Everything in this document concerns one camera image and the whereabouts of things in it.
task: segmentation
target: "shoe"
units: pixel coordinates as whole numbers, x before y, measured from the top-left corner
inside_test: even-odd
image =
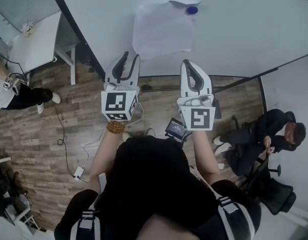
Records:
[[[148,128],[148,130],[146,131],[146,136],[155,137],[155,131],[152,128]]]
[[[224,153],[228,150],[232,149],[232,145],[228,142],[224,143],[223,145],[219,146],[215,151],[215,156]]]
[[[220,137],[221,137],[221,136],[218,136],[218,137],[216,137],[216,138],[213,140],[213,143],[214,143],[216,146],[220,146],[220,145],[224,144],[224,142],[220,141]]]
[[[41,105],[37,105],[37,113],[38,114],[42,114],[44,110],[44,103],[42,103]]]
[[[61,96],[58,95],[56,92],[53,92],[52,102],[54,102],[56,104],[60,104],[61,103]]]
[[[132,138],[132,135],[128,131],[123,133],[123,141],[126,142],[127,139]]]

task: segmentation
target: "sheet of paper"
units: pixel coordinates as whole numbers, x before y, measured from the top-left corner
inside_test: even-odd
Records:
[[[132,44],[142,61],[192,50],[195,15],[187,14],[190,6],[193,4],[168,1],[143,5],[137,10]]]

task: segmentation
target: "floor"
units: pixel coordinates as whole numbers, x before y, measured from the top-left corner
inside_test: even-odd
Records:
[[[240,78],[211,77],[214,86],[225,86]],[[31,85],[45,87],[58,92],[62,97],[56,107],[52,102],[46,103],[41,115],[36,107],[20,111],[0,110],[0,156],[8,155],[12,160],[6,163],[15,172],[19,172],[19,183],[28,190],[32,201],[32,211],[39,226],[53,230],[63,216],[71,198],[83,190],[86,184],[74,180],[73,174],[78,166],[87,160],[82,179],[87,181],[89,169],[100,141],[97,141],[106,127],[107,121],[101,115],[101,90],[103,83],[98,75],[87,65],[77,63],[76,85],[70,85],[70,70],[67,64],[51,66],[36,72]],[[177,88],[179,76],[140,78],[139,85],[150,85],[153,89]],[[144,92],[140,103],[144,108],[144,118],[128,126],[134,135],[144,134],[153,128],[156,136],[164,138],[165,129],[172,117],[179,119],[176,100],[179,90]],[[249,122],[263,113],[262,97],[257,79],[216,94],[219,99],[222,119],[216,119],[213,131],[208,132],[210,141],[230,129],[234,129],[231,120],[236,115],[238,121]],[[63,137],[63,130],[58,116],[65,127],[68,169],[65,147],[58,145]],[[133,120],[140,119],[142,112],[135,112]],[[195,164],[192,140],[184,145],[190,165]],[[226,161],[217,157],[219,163]],[[221,171],[229,180],[239,182],[227,166]]]

